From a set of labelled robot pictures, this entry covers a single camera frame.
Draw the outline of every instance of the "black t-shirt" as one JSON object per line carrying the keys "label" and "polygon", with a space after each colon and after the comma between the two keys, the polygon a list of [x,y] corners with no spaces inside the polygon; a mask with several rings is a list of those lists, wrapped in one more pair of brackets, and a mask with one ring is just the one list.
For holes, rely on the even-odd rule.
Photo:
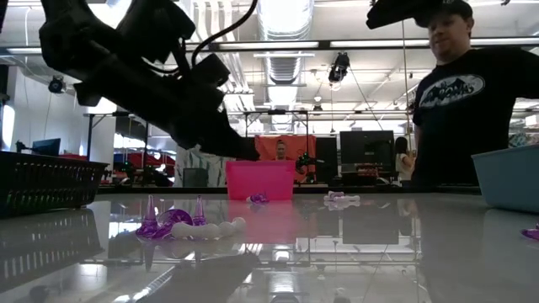
{"label": "black t-shirt", "polygon": [[539,56],[516,48],[470,50],[418,86],[417,185],[477,184],[471,155],[508,147],[516,98],[539,98]]}

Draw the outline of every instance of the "blue bin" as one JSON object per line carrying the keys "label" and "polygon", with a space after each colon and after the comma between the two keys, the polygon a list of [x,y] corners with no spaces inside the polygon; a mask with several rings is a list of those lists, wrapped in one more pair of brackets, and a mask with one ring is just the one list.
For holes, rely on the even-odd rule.
{"label": "blue bin", "polygon": [[539,145],[472,156],[487,204],[539,213]]}

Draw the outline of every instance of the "pink bin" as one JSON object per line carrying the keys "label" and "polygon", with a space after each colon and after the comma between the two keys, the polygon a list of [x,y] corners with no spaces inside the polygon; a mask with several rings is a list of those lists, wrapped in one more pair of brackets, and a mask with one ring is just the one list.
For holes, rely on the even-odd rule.
{"label": "pink bin", "polygon": [[227,162],[228,198],[245,200],[252,194],[266,194],[270,201],[292,200],[294,161]]}

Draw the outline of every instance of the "black monitor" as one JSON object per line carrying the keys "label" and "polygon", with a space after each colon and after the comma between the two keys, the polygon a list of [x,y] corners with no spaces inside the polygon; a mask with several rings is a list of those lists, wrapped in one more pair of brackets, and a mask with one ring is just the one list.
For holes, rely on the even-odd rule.
{"label": "black monitor", "polygon": [[392,130],[341,131],[341,162],[356,165],[373,165],[384,171],[395,170]]}
{"label": "black monitor", "polygon": [[60,138],[34,141],[32,155],[58,157],[60,154]]}

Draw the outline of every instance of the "man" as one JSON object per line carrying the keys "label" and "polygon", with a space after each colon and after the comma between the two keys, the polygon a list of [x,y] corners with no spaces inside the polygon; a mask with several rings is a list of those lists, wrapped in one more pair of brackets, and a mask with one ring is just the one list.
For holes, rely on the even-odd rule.
{"label": "man", "polygon": [[437,62],[416,94],[412,181],[477,184],[471,155],[508,147],[515,99],[539,98],[539,57],[514,48],[472,49],[472,8],[462,0],[443,0],[415,21],[428,29]]}
{"label": "man", "polygon": [[283,140],[278,140],[277,141],[277,152],[276,152],[276,156],[275,156],[275,160],[277,161],[281,161],[281,160],[294,160],[292,159],[291,157],[287,157],[286,156],[286,144]]}

